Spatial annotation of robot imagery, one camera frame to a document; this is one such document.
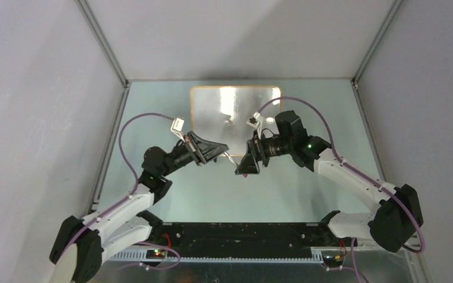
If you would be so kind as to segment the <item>yellow framed whiteboard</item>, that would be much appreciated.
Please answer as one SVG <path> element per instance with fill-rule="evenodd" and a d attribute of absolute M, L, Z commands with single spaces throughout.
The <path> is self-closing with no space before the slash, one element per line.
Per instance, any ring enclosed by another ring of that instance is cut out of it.
<path fill-rule="evenodd" d="M 199 85 L 192 87 L 191 125 L 198 136 L 227 144 L 232 156 L 243 156 L 255 130 L 248 119 L 266 102 L 282 96 L 274 85 Z"/>

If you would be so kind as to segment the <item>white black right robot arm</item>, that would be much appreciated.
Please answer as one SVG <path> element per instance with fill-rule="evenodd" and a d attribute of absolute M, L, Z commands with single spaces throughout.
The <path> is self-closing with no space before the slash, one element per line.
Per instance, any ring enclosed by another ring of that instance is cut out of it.
<path fill-rule="evenodd" d="M 247 151 L 237 166 L 236 175 L 255 175 L 267 167 L 273 157 L 289 155 L 299 167 L 324 176 L 350 190 L 368 209 L 366 213 L 335 210 L 321 223 L 319 237 L 326 246 L 335 246 L 343 238 L 375 241 L 380 247 L 397 252 L 424 223 L 417 191 L 408 184 L 395 186 L 373 179 L 351 166 L 331 143 L 309 135 L 301 118 L 292 110 L 275 117 L 278 133 L 265 137 L 264 118 L 255 113 L 247 121 L 254 128 Z"/>

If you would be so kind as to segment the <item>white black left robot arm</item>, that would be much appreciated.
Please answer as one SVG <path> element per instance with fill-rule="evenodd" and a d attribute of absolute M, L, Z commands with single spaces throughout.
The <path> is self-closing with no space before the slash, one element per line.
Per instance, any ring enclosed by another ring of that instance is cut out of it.
<path fill-rule="evenodd" d="M 157 146 L 148 148 L 141 175 L 122 199 L 103 211 L 63 220 L 49 255 L 55 265 L 51 282 L 89 282 L 110 257 L 127 247 L 143 241 L 151 246 L 160 243 L 162 228 L 139 213 L 167 194 L 172 185 L 168 175 L 190 163 L 203 166 L 228 149 L 226 144 L 205 140 L 192 131 L 170 152 Z"/>

